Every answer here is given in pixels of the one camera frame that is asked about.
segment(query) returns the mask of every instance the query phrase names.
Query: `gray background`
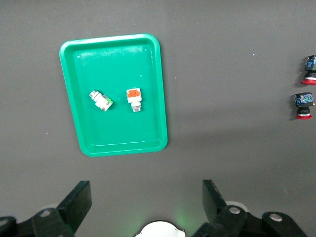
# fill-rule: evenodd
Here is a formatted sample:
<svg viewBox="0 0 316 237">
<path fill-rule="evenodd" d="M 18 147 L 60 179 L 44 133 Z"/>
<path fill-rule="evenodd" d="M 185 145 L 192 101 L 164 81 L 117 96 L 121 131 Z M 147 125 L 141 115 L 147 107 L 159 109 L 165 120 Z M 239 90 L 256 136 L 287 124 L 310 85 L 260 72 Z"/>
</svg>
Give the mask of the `gray background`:
<svg viewBox="0 0 316 237">
<path fill-rule="evenodd" d="M 316 92 L 300 84 L 315 12 L 314 0 L 0 1 L 0 216 L 23 221 L 90 180 L 78 237 L 132 237 L 157 219 L 190 237 L 213 179 L 225 200 L 287 213 L 315 236 L 316 119 L 293 119 L 292 98 Z M 59 48 L 142 32 L 161 44 L 168 146 L 86 157 Z"/>
</svg>

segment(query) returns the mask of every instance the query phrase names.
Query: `screw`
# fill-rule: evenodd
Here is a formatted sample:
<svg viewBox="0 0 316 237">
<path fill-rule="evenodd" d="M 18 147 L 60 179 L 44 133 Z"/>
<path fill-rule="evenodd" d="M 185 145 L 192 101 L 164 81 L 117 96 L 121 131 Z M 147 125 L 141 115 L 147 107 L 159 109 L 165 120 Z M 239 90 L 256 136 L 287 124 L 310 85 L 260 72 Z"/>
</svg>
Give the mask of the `screw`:
<svg viewBox="0 0 316 237">
<path fill-rule="evenodd" d="M 50 211 L 45 210 L 45 211 L 43 211 L 43 212 L 40 214 L 40 217 L 44 218 L 44 217 L 49 216 L 49 215 L 50 215 Z"/>
<path fill-rule="evenodd" d="M 270 218 L 274 221 L 277 221 L 277 222 L 281 222 L 282 221 L 282 217 L 280 217 L 279 215 L 273 213 L 270 215 Z"/>
<path fill-rule="evenodd" d="M 232 214 L 239 214 L 239 213 L 240 213 L 240 210 L 239 210 L 237 207 L 234 207 L 234 206 L 232 206 L 231 208 L 229 208 L 229 211 L 230 211 Z"/>
<path fill-rule="evenodd" d="M 0 221 L 0 226 L 4 226 L 6 223 L 8 223 L 8 219 Z"/>
</svg>

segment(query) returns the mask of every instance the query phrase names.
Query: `green tray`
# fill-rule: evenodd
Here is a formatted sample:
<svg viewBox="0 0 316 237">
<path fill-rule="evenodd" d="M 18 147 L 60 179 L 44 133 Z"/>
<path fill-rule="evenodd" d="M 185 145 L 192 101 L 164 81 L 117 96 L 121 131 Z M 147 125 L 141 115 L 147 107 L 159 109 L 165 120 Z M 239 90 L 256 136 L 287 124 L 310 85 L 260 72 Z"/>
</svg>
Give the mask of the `green tray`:
<svg viewBox="0 0 316 237">
<path fill-rule="evenodd" d="M 149 34 L 65 42 L 60 60 L 79 146 L 90 157 L 156 152 L 167 145 L 160 46 Z M 142 111 L 126 90 L 140 88 Z M 93 90 L 113 104 L 94 105 Z"/>
</svg>

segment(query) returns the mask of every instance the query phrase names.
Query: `red base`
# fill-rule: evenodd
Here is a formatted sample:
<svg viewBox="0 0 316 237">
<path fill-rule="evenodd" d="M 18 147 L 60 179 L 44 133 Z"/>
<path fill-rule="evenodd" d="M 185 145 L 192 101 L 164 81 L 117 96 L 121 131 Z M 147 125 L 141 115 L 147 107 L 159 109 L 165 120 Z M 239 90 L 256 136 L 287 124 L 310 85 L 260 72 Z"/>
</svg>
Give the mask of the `red base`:
<svg viewBox="0 0 316 237">
<path fill-rule="evenodd" d="M 316 85 L 316 80 L 304 80 L 302 83 L 307 85 Z"/>
<path fill-rule="evenodd" d="M 311 119 L 313 116 L 308 115 L 308 116 L 296 116 L 297 119 Z"/>
</svg>

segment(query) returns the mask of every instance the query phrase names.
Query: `tray rim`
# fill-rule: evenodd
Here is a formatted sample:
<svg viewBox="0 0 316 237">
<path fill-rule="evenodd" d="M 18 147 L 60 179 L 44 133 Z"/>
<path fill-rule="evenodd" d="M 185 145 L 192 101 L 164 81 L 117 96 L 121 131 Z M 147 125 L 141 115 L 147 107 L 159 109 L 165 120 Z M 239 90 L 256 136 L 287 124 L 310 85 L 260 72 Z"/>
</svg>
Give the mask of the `tray rim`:
<svg viewBox="0 0 316 237">
<path fill-rule="evenodd" d="M 80 129 L 80 118 L 78 114 L 78 109 L 74 104 L 74 91 L 72 90 L 72 84 L 69 77 L 69 70 L 67 65 L 67 59 L 65 56 L 66 50 L 69 47 L 78 46 L 78 45 L 87 45 L 87 44 L 97 44 L 97 43 L 105 43 L 112 41 L 130 41 L 130 40 L 141 40 L 148 39 L 153 43 L 154 46 L 154 54 L 155 54 L 155 75 L 158 78 L 158 91 L 163 98 L 163 103 L 159 104 L 159 110 L 163 113 L 159 117 L 159 123 L 161 123 L 163 129 L 161 129 L 162 136 L 159 137 L 160 145 L 158 147 L 150 147 L 150 148 L 141 148 L 141 149 L 130 149 L 130 150 L 119 150 L 119 151 L 105 151 L 105 152 L 90 152 L 84 143 L 84 137 L 82 133 L 82 129 Z M 163 76 L 162 76 L 162 65 L 161 65 L 161 52 L 160 45 L 157 38 L 149 33 L 141 33 L 141 34 L 133 34 L 133 35 L 123 35 L 123 36 L 109 36 L 109 37 L 100 37 L 100 38 L 91 38 L 91 39 L 76 39 L 69 40 L 64 42 L 59 50 L 59 57 L 61 61 L 64 81 L 66 85 L 66 90 L 69 98 L 69 103 L 72 111 L 72 116 L 74 119 L 75 130 L 77 134 L 77 139 L 79 142 L 79 147 L 81 151 L 89 157 L 105 157 L 105 156 L 115 156 L 115 155 L 128 155 L 128 154 L 139 154 L 139 153 L 147 153 L 147 152 L 158 152 L 163 150 L 168 143 L 168 134 L 167 134 L 167 124 L 166 124 L 166 111 L 165 111 L 165 99 L 164 99 L 164 89 L 163 89 Z"/>
</svg>

